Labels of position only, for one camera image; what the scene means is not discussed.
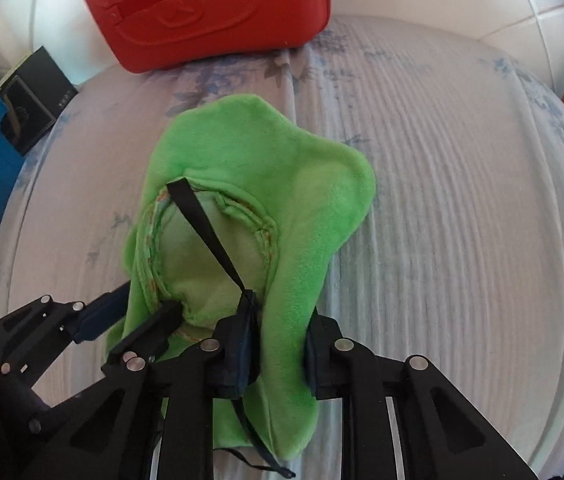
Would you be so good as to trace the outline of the red hard carry case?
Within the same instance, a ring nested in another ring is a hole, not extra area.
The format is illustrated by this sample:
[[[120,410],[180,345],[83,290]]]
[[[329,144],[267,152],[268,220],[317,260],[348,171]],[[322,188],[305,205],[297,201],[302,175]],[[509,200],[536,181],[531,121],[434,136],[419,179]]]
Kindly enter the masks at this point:
[[[85,0],[131,73],[214,56],[297,48],[331,17],[331,0]]]

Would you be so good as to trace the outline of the black box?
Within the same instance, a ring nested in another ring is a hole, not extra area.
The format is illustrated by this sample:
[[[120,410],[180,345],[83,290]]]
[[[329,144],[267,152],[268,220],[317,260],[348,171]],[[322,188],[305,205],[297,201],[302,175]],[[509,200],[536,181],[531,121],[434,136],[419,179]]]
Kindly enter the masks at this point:
[[[20,155],[28,154],[77,94],[50,53],[39,47],[0,82],[6,106],[1,132]]]

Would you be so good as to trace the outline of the green fleece hat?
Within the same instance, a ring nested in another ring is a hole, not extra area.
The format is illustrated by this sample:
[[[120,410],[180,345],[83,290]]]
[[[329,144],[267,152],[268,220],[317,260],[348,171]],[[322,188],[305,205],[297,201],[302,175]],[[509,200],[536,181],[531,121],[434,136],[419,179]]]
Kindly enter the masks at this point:
[[[362,153],[297,127],[259,96],[226,96],[180,114],[148,162],[123,252],[128,307],[108,344],[178,301],[184,322],[167,350],[175,358],[252,290],[261,369],[243,397],[246,418],[275,457],[292,460],[319,417],[303,378],[307,326],[329,263],[374,194]]]

